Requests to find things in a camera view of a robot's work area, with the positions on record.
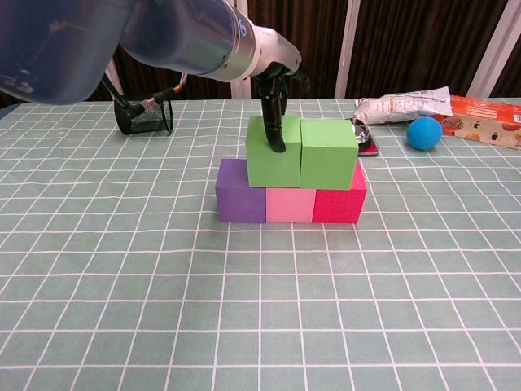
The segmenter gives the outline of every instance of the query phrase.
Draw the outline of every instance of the table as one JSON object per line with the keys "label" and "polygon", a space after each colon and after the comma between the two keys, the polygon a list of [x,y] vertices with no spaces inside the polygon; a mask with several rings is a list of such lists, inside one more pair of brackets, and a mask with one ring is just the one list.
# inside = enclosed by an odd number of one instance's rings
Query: table
{"label": "table", "polygon": [[519,151],[371,126],[357,226],[229,225],[217,168],[261,106],[173,112],[170,137],[108,102],[0,120],[0,389],[519,389]]}

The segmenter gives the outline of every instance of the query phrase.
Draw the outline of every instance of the purple block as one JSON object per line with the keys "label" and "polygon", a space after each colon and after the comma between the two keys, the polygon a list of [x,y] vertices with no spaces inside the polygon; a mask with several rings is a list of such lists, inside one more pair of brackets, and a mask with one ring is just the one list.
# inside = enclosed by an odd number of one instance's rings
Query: purple block
{"label": "purple block", "polygon": [[266,222],[266,189],[249,187],[245,159],[222,159],[215,184],[221,222]]}

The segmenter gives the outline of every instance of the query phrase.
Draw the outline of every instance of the blue ball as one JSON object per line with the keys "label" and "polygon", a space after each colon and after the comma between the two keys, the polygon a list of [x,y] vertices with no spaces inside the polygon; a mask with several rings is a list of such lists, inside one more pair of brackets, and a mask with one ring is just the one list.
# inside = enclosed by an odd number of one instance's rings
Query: blue ball
{"label": "blue ball", "polygon": [[437,120],[429,116],[422,116],[409,125],[407,141],[411,147],[426,151],[441,140],[442,134],[441,124]]}

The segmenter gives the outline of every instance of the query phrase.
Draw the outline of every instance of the red block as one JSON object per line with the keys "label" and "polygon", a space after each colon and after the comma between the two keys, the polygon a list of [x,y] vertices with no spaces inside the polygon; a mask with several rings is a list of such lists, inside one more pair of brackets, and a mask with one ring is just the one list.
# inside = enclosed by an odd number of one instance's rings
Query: red block
{"label": "red block", "polygon": [[313,222],[357,223],[366,194],[366,178],[357,160],[349,190],[317,190]]}

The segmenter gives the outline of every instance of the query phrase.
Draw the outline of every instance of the block stack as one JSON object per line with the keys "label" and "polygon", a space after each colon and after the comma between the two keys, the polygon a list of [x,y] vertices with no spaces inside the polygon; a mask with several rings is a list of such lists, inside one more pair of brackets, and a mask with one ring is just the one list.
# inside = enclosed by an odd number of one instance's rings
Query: block stack
{"label": "block stack", "polygon": [[261,116],[250,119],[246,159],[222,159],[222,222],[357,223],[366,199],[351,121],[282,117],[284,153],[273,152]]}

